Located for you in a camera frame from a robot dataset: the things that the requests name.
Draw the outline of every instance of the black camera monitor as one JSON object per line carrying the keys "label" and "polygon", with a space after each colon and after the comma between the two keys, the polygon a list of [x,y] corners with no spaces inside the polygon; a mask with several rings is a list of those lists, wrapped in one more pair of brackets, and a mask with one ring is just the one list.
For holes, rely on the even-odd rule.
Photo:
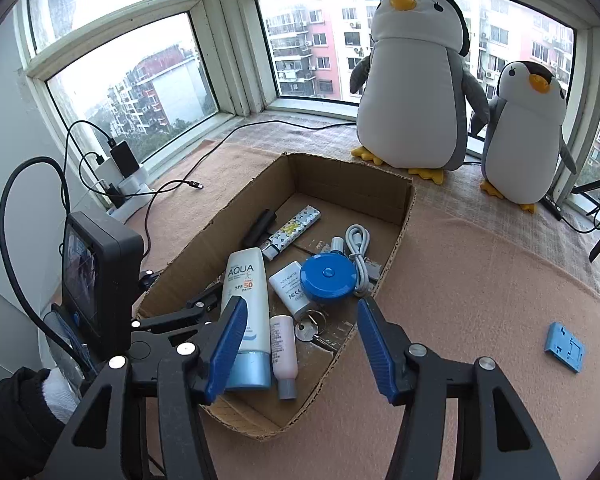
{"label": "black camera monitor", "polygon": [[101,360],[131,345],[142,237],[105,212],[71,213],[64,226],[62,304]]}

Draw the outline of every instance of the penguin plush toy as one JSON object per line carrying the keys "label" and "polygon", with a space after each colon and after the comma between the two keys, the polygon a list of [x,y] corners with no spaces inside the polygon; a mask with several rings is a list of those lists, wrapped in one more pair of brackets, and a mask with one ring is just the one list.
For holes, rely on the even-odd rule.
{"label": "penguin plush toy", "polygon": [[442,184],[443,170],[464,161],[464,99],[489,121],[484,91],[462,59],[469,53],[462,11],[453,0],[381,0],[371,35],[371,55],[351,73],[352,93],[366,82],[357,120],[362,146],[351,154]]}
{"label": "penguin plush toy", "polygon": [[[502,69],[489,108],[480,188],[533,213],[551,186],[558,154],[576,173],[562,137],[566,93],[541,64],[515,61]],[[484,124],[473,115],[472,133],[480,132]]]}

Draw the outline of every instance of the penguin foot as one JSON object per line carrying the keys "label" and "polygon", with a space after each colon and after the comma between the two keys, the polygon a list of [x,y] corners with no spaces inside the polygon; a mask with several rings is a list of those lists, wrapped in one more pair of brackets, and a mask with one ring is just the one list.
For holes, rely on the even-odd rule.
{"label": "penguin foot", "polygon": [[438,184],[439,186],[445,180],[445,172],[442,168],[437,168],[436,170],[429,170],[427,168],[409,168],[410,175],[419,175],[420,178],[424,180],[433,180],[434,184]]}
{"label": "penguin foot", "polygon": [[536,204],[518,204],[522,211],[529,211],[531,214],[536,212]]}
{"label": "penguin foot", "polygon": [[491,184],[491,182],[489,182],[488,180],[483,180],[480,183],[480,189],[483,191],[486,191],[491,196],[497,196],[498,198],[504,198],[504,195],[501,192],[499,192],[497,189],[495,189],[493,187],[493,184]]}
{"label": "penguin foot", "polygon": [[379,156],[375,156],[364,146],[360,146],[359,148],[354,148],[351,150],[351,155],[358,156],[362,160],[372,160],[376,166],[382,166],[384,160],[382,160]]}

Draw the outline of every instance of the metal screw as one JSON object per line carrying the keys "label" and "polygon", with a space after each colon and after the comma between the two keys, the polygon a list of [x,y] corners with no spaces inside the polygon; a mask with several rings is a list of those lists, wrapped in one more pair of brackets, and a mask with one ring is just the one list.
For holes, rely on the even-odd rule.
{"label": "metal screw", "polygon": [[122,355],[116,355],[109,359],[109,367],[113,368],[114,370],[122,368],[125,365],[125,363],[126,359]]}
{"label": "metal screw", "polygon": [[191,355],[196,351],[196,346],[193,343],[180,343],[176,348],[176,352],[180,355]]}
{"label": "metal screw", "polygon": [[424,357],[427,354],[427,347],[419,343],[414,343],[409,347],[409,353],[416,357]]}
{"label": "metal screw", "polygon": [[480,368],[484,368],[485,370],[493,370],[496,367],[496,361],[490,357],[481,357],[478,364]]}

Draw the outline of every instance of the penguin beak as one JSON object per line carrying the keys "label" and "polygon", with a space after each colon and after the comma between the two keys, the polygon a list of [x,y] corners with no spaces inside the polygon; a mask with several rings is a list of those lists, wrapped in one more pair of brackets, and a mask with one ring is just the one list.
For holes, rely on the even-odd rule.
{"label": "penguin beak", "polygon": [[529,84],[536,92],[540,92],[541,94],[546,94],[551,89],[546,79],[538,74],[529,76]]}
{"label": "penguin beak", "polygon": [[412,10],[416,6],[416,0],[389,0],[395,10]]}

